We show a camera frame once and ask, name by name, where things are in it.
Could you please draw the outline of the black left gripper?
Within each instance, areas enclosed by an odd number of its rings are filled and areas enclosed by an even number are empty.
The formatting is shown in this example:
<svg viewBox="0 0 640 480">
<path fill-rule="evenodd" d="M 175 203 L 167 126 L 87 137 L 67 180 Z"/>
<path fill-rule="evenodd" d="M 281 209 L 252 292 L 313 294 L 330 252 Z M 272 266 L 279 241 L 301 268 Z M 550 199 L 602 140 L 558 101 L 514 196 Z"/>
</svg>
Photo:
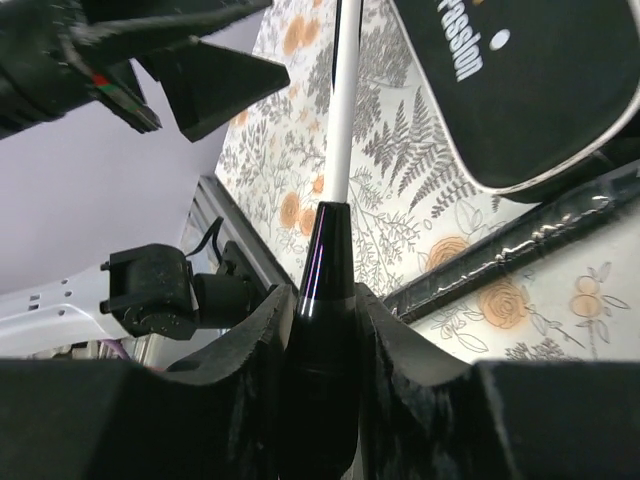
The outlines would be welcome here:
<svg viewBox="0 0 640 480">
<path fill-rule="evenodd" d="M 104 66 L 82 57 L 72 41 L 74 20 L 74 32 L 89 44 L 129 34 L 181 39 L 216 33 L 271 6 L 270 1 L 3 1 L 1 136 L 54 122 L 93 101 L 139 133 L 161 127 L 131 62 Z M 162 85 L 180 132 L 193 143 L 290 84 L 280 63 L 202 41 L 156 50 L 137 61 Z"/>
</svg>

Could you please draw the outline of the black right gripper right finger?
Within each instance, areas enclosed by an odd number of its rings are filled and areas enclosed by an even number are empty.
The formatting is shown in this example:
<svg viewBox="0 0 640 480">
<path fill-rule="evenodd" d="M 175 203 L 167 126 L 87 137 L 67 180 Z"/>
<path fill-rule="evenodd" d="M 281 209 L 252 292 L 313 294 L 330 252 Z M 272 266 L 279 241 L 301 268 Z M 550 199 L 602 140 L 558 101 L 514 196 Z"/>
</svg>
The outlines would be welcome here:
<svg viewBox="0 0 640 480">
<path fill-rule="evenodd" d="M 466 364 L 356 288 L 368 479 L 635 479 L 635 362 Z"/>
</svg>

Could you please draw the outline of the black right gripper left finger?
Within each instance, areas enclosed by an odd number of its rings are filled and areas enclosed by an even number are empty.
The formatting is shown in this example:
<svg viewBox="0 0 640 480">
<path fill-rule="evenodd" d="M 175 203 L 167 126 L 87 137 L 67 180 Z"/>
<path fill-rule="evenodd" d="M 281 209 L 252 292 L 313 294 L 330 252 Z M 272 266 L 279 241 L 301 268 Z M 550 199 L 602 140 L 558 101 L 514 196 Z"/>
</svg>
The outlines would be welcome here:
<svg viewBox="0 0 640 480">
<path fill-rule="evenodd" d="M 243 322 L 158 372 L 124 360 L 5 360 L 5 479 L 273 479 L 293 317 L 275 288 Z"/>
</svg>

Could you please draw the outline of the white strung badminton racket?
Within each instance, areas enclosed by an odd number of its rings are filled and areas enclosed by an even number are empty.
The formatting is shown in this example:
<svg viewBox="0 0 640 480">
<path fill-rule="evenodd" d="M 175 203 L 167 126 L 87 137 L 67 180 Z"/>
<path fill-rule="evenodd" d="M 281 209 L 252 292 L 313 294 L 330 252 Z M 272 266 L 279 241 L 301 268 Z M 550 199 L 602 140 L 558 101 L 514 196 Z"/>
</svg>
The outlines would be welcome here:
<svg viewBox="0 0 640 480">
<path fill-rule="evenodd" d="M 336 5 L 325 181 L 282 371 L 278 474 L 339 479 L 358 439 L 356 293 L 348 203 L 363 4 Z"/>
</svg>

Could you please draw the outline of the black sport racket cover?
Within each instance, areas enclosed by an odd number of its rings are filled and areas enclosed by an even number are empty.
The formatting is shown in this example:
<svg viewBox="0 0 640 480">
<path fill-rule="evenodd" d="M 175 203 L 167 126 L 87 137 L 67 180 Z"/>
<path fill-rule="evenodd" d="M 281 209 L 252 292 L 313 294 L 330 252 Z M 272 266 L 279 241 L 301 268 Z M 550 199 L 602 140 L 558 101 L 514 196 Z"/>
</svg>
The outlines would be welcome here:
<svg viewBox="0 0 640 480">
<path fill-rule="evenodd" d="M 397 1 L 458 167 L 537 203 L 639 157 L 635 1 Z"/>
</svg>

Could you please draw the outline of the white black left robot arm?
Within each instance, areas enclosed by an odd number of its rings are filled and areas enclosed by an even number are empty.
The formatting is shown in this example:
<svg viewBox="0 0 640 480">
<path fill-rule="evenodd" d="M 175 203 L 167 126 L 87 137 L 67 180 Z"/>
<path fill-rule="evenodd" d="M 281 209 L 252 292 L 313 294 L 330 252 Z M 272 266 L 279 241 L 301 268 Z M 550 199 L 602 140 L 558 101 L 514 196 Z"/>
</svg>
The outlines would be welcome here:
<svg viewBox="0 0 640 480">
<path fill-rule="evenodd" d="M 264 1 L 5 1 L 1 135 L 99 102 L 139 133 L 160 128 L 133 64 L 159 82 L 180 132 L 196 142 L 286 87 L 278 63 L 205 37 L 265 10 Z M 26 357 L 151 333 L 187 340 L 209 326 L 201 278 L 178 248 L 149 244 L 1 299 L 1 353 Z"/>
</svg>

